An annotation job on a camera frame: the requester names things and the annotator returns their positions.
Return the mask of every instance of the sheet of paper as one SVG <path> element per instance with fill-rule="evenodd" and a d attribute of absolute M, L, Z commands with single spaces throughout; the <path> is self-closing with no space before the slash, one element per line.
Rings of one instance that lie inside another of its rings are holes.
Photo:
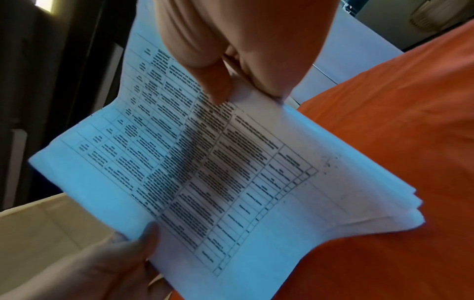
<path fill-rule="evenodd" d="M 138 1 L 118 98 L 30 162 L 131 239 L 158 221 L 185 299 L 270 299 L 327 240 L 423 223 L 412 187 L 238 78 L 212 106 L 155 24 Z"/>

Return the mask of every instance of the stack of papers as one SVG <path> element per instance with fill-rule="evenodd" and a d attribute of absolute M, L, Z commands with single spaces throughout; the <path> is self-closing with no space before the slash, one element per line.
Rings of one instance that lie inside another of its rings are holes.
<path fill-rule="evenodd" d="M 233 80 L 213 106 L 139 0 L 117 99 L 30 162 L 130 239 L 156 220 L 150 260 L 187 300 L 270 299 L 317 245 L 424 222 L 414 188 Z"/>

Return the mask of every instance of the hand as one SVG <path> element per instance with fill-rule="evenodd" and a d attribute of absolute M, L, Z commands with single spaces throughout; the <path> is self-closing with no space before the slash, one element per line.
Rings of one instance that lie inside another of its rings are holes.
<path fill-rule="evenodd" d="M 316 60 L 338 0 L 155 0 L 166 48 L 209 94 L 232 89 L 233 57 L 262 91 L 286 97 Z"/>
<path fill-rule="evenodd" d="M 118 233 L 73 257 L 53 264 L 1 300 L 162 300 L 172 291 L 147 261 L 158 244 L 158 225 L 138 241 Z"/>

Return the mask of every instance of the orange tablecloth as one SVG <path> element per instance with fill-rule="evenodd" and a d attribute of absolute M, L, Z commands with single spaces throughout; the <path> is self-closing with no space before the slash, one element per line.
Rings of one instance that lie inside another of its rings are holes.
<path fill-rule="evenodd" d="M 474 22 L 299 111 L 417 188 L 427 223 L 326 243 L 275 299 L 474 299 Z"/>

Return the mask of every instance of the light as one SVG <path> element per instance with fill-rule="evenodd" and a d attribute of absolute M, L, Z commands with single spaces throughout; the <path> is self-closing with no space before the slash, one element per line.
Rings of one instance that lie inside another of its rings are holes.
<path fill-rule="evenodd" d="M 53 10 L 53 2 L 54 0 L 36 0 L 35 5 L 47 12 L 51 12 Z"/>

